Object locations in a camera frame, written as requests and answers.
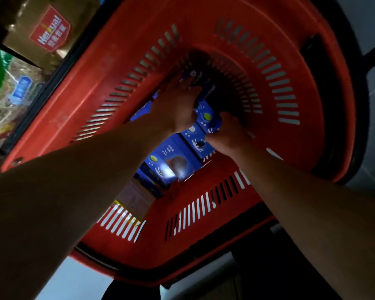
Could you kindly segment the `beige paper packet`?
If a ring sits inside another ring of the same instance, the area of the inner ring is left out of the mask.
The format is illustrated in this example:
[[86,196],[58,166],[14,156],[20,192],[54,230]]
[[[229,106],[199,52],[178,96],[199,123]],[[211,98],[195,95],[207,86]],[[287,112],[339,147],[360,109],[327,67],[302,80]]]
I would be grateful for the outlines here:
[[128,210],[139,222],[145,220],[155,200],[152,193],[135,178],[131,178],[115,197],[115,201]]

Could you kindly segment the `person's right forearm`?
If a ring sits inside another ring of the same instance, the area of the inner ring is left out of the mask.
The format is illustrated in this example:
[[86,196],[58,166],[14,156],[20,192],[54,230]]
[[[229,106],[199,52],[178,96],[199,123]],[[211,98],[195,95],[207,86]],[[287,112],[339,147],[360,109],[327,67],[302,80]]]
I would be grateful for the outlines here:
[[344,300],[375,300],[375,198],[250,145],[225,150],[306,259]]

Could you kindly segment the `brown cardboard box red label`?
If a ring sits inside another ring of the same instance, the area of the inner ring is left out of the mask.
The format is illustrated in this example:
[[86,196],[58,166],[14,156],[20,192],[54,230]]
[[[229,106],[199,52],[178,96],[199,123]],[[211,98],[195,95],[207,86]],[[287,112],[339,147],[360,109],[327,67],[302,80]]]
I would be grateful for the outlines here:
[[53,72],[100,7],[100,0],[25,0],[4,45]]

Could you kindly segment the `clear bag blue label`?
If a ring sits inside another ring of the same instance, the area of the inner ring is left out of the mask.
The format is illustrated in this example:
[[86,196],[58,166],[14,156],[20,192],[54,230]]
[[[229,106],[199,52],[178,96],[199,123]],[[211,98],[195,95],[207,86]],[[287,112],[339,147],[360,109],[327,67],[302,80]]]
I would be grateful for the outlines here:
[[0,88],[0,147],[46,82],[44,71],[13,56]]

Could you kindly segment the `person's left hand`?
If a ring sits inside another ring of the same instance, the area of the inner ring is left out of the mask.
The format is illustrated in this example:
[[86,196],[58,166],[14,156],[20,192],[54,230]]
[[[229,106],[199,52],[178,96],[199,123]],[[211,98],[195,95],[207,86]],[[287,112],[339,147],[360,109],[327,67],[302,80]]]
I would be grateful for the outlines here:
[[196,122],[195,101],[163,101],[163,87],[150,109],[150,117],[159,124],[167,134],[180,133]]

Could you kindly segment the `person's dark trousers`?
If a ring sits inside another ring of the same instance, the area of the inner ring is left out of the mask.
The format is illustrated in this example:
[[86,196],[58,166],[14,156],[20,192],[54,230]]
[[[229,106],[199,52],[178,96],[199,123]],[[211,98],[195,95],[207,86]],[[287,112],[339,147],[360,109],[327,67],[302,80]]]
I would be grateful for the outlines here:
[[280,225],[170,286],[113,280],[101,300],[342,300]]

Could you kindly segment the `person's right hand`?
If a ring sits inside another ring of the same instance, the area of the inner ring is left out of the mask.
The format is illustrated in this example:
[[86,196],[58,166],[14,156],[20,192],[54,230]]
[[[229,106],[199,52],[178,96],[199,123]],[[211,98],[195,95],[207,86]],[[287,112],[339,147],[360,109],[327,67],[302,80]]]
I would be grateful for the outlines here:
[[219,128],[208,133],[205,140],[220,153],[235,160],[246,154],[252,147],[249,135],[243,126],[240,128]]

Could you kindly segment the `blue snack box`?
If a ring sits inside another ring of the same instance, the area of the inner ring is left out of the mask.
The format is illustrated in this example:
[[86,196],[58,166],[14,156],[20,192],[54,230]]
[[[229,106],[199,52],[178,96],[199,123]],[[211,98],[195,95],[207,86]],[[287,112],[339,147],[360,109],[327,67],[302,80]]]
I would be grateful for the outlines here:
[[205,140],[205,132],[198,123],[194,123],[180,135],[202,160],[209,159],[215,153],[215,149]]
[[197,114],[196,122],[204,133],[214,133],[221,126],[221,118],[214,107],[210,105],[209,99],[217,93],[217,87],[209,75],[202,69],[192,68],[184,70],[181,78],[185,80],[190,77],[193,78],[191,86],[201,88],[194,104],[194,110]]
[[135,121],[141,116],[148,114],[157,96],[158,96],[158,91],[153,94],[150,101],[148,101],[144,106],[142,106],[138,111],[136,111],[134,115],[131,116],[130,121]]
[[162,190],[157,186],[157,184],[152,181],[143,171],[138,169],[134,174],[134,178],[139,181],[139,183],[148,190],[156,199],[163,197]]
[[179,134],[174,134],[162,142],[146,157],[140,170],[163,188],[169,188],[175,181],[186,180],[202,162]]

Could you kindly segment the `person's left forearm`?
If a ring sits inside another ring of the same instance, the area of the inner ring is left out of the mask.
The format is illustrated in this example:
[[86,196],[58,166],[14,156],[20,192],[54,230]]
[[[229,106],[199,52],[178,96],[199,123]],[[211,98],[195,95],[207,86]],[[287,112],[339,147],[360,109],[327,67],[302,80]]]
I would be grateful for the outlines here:
[[34,300],[77,242],[171,134],[145,115],[0,174],[0,300]]

